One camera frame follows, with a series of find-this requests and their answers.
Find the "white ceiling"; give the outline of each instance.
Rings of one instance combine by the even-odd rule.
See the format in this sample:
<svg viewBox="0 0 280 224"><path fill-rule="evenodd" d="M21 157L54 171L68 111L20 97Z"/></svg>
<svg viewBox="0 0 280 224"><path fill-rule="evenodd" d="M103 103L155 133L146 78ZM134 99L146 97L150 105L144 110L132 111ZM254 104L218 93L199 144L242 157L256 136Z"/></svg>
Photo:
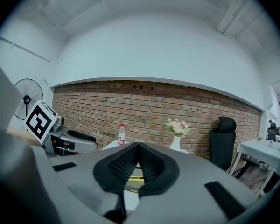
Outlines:
<svg viewBox="0 0 280 224"><path fill-rule="evenodd" d="M157 10L204 20L252 54L280 44L274 23L256 0L26 0L24 4L69 36L112 16Z"/></svg>

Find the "flower vase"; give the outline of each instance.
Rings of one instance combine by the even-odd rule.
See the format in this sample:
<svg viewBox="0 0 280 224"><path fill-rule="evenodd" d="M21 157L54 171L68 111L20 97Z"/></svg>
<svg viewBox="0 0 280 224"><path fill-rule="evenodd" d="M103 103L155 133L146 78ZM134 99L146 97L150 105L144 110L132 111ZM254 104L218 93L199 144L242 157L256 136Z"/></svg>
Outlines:
<svg viewBox="0 0 280 224"><path fill-rule="evenodd" d="M173 142L169 148L176 151L180 151L181 150L180 141L181 141L181 137L174 136Z"/></svg>

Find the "black strip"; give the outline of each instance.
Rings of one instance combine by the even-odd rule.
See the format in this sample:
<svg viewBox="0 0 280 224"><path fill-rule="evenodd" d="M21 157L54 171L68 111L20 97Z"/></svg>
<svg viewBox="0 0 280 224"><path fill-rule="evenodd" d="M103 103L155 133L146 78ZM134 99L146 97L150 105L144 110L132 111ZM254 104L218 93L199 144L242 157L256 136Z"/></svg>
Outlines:
<svg viewBox="0 0 280 224"><path fill-rule="evenodd" d="M66 170L66 169L69 169L69 168L72 168L76 166L75 163L73 162L67 162L67 163L64 163L64 164L60 164L60 165L55 165L53 166L53 169L56 171L56 172L59 172L59 171L62 171L62 170Z"/></svg>
<svg viewBox="0 0 280 224"><path fill-rule="evenodd" d="M75 138L79 138L79 139L83 139L83 140L88 140L88 141L92 141L92 142L96 142L97 139L94 138L93 136L87 135L85 133L81 133L79 131L76 130L68 130L66 132L68 135L73 136Z"/></svg>
<svg viewBox="0 0 280 224"><path fill-rule="evenodd" d="M205 184L205 187L229 220L245 211L243 206L219 182L209 182Z"/></svg>

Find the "table leg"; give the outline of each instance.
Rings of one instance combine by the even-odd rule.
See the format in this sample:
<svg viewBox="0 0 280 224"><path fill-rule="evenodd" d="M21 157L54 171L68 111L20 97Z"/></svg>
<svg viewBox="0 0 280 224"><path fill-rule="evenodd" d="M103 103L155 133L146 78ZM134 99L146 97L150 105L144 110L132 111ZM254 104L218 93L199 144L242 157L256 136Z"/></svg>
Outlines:
<svg viewBox="0 0 280 224"><path fill-rule="evenodd" d="M238 153L237 159L235 160L235 162L234 162L234 164L233 164L233 166L232 166L232 168L231 168L231 170L229 172L230 175L233 174L233 172L234 172L235 168L237 167L237 164L238 164L241 156L242 156L242 153Z"/></svg>
<svg viewBox="0 0 280 224"><path fill-rule="evenodd" d="M258 192L256 193L256 197L258 197L260 194L262 194L263 192L263 189L266 187L266 185L268 184L268 182L270 181L272 175L274 174L275 172L275 169L272 168L269 176L267 177L267 179L265 180L265 182L263 183L263 185L261 186L261 188L258 190Z"/></svg>

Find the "black office chair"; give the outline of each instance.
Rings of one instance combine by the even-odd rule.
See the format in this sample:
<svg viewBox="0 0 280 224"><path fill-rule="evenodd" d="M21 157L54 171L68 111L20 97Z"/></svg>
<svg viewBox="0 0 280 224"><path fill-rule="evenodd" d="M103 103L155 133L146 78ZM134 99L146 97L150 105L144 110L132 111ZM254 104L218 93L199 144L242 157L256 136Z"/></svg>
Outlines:
<svg viewBox="0 0 280 224"><path fill-rule="evenodd" d="M237 124L232 118L219 119L219 128L210 132L210 161L226 171L232 162Z"/></svg>
<svg viewBox="0 0 280 224"><path fill-rule="evenodd" d="M273 140L276 142L277 128L275 123L271 123L271 126L267 129L267 140Z"/></svg>

